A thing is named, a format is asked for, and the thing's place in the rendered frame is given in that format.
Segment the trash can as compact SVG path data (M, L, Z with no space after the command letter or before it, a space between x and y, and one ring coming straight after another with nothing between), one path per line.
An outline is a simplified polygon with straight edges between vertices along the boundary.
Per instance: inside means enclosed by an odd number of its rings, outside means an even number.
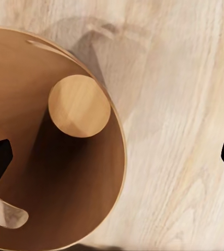
M125 184L127 145L108 91L56 42L8 26L0 26L2 140L13 159L0 201L29 218L16 229L0 225L0 251L61 251L109 218Z

